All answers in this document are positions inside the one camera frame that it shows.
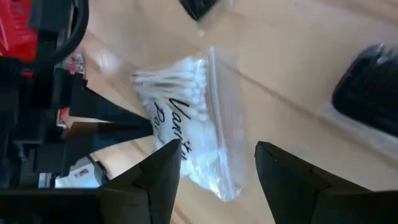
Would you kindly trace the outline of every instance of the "plastic bag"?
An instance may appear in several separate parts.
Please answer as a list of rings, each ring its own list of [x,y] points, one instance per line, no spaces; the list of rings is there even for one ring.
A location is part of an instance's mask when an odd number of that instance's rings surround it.
[[[317,120],[338,127],[349,138],[398,161],[398,139],[396,137],[339,113],[331,103],[325,103],[318,110]]]
[[[238,74],[216,49],[132,76],[154,127],[155,150],[181,139],[180,174],[222,201],[236,198],[246,169]]]

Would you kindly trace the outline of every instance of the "wooden surface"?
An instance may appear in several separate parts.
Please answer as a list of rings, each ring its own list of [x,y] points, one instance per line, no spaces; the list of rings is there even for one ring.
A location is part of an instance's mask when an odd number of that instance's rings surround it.
[[[249,159],[239,198],[220,202],[182,179],[172,223],[274,223],[254,167],[269,141],[372,190],[398,189],[398,163],[333,125],[317,121],[348,65],[365,47],[398,43],[396,0],[241,0],[205,35],[176,0],[92,0],[82,44],[89,87],[145,116],[129,82],[138,67],[222,45],[238,52]],[[152,139],[97,152],[110,177],[152,150]]]

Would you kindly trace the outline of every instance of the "red object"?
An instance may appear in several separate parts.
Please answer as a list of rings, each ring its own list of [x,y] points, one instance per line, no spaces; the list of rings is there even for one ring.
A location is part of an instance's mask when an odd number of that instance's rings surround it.
[[[0,0],[0,55],[35,60],[37,34],[27,27],[30,0]]]

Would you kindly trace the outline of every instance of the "wooden table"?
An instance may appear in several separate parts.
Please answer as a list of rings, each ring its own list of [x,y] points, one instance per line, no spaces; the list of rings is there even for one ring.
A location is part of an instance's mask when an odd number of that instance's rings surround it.
[[[129,82],[138,67],[222,45],[236,68],[249,159],[246,186],[230,203],[182,179],[172,223],[274,223],[254,166],[258,141],[371,190],[398,189],[398,163],[333,125],[318,109],[365,47],[398,43],[397,0],[240,0],[204,36],[177,0],[92,0],[83,43],[89,87],[145,116]],[[152,139],[97,152],[110,177],[145,158]]]

